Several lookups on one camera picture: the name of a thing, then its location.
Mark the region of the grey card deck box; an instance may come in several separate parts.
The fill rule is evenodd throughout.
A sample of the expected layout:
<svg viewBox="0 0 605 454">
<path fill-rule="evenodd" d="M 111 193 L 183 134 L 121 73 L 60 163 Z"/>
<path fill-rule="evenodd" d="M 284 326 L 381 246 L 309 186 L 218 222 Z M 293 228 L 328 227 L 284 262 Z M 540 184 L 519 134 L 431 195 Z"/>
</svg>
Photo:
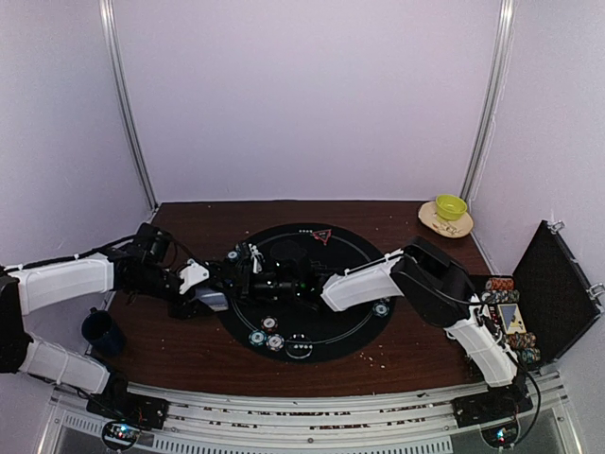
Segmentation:
<svg viewBox="0 0 605 454">
<path fill-rule="evenodd" d="M 228 296 L 221 292 L 207 287 L 196 288 L 196 299 L 206 308 L 213 312 L 223 312 L 230 308 Z"/>
</svg>

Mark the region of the black white chip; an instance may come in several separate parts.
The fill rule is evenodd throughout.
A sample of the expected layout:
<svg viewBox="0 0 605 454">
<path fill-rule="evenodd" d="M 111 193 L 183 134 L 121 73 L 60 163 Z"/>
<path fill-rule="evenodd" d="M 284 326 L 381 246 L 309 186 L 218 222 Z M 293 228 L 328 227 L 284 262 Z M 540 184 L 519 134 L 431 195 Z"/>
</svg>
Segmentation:
<svg viewBox="0 0 605 454">
<path fill-rule="evenodd" d="M 278 327 L 278 320 L 275 317 L 266 316 L 261 320 L 261 328 L 267 333 L 273 333 Z"/>
</svg>

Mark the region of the red triangular dealer marker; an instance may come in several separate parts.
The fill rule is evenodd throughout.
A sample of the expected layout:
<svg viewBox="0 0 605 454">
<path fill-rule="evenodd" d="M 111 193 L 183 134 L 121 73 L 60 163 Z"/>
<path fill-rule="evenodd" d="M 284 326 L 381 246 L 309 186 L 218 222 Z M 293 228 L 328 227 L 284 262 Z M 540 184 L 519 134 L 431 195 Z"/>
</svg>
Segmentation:
<svg viewBox="0 0 605 454">
<path fill-rule="evenodd" d="M 324 246 L 327 245 L 329 239 L 332 236 L 332 230 L 331 229 L 323 229 L 323 230 L 317 230 L 317 231 L 313 231 L 312 232 L 312 236 L 320 241 Z"/>
</svg>

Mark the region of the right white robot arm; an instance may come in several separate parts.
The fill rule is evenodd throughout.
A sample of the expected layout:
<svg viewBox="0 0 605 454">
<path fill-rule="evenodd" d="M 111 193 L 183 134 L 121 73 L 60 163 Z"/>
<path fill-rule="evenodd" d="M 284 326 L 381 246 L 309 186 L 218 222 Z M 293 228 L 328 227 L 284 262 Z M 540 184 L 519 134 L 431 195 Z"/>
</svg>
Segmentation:
<svg viewBox="0 0 605 454">
<path fill-rule="evenodd" d="M 521 401 L 522 367 L 494 324 L 487 303 L 477 297 L 467 270 L 419 236 L 379 259 L 334 274 L 325 270 L 295 274 L 282 258 L 275 258 L 268 271 L 251 265 L 241 275 L 236 295 L 246 303 L 286 299 L 323 303 L 334 312 L 344 312 L 403 297 L 425 323 L 457 341 L 478 367 L 494 389 L 484 400 L 491 416 L 504 417 Z"/>
</svg>

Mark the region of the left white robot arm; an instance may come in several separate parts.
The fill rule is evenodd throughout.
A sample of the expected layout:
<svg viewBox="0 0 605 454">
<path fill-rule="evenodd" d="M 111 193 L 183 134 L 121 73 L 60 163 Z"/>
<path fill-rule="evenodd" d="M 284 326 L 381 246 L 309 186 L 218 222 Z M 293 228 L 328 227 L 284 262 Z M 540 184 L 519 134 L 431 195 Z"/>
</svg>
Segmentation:
<svg viewBox="0 0 605 454">
<path fill-rule="evenodd" d="M 187 320 L 229 307 L 210 262 L 193 255 L 178 271 L 163 267 L 170 246 L 182 244 L 149 223 L 88 252 L 1 270 L 1 371 L 24 373 L 99 394 L 100 406 L 116 420 L 130 418 L 136 401 L 115 384 L 115 374 L 97 360 L 25 331 L 32 312 L 80 296 L 125 291 L 163 300 L 170 317 Z"/>
</svg>

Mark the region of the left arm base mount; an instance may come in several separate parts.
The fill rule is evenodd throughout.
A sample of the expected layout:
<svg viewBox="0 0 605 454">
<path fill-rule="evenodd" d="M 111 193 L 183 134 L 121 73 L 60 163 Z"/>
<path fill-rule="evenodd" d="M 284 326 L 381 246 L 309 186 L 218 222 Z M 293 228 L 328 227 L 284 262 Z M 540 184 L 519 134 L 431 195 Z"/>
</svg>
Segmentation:
<svg viewBox="0 0 605 454">
<path fill-rule="evenodd" d="M 131 393 L 124 382 L 111 383 L 102 393 L 88 394 L 86 399 L 88 412 L 143 429 L 162 429 L 169 409 L 167 400 Z"/>
</svg>

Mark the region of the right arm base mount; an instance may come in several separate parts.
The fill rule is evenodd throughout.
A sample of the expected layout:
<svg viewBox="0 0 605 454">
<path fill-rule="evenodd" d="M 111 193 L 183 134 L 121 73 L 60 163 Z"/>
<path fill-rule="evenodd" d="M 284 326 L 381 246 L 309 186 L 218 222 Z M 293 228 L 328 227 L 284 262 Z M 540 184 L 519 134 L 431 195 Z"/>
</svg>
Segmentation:
<svg viewBox="0 0 605 454">
<path fill-rule="evenodd" d="M 510 385 L 489 387 L 484 393 L 453 399 L 451 405 L 458 427 L 483 425 L 532 410 L 526 380 L 524 375 L 519 375 Z"/>
</svg>

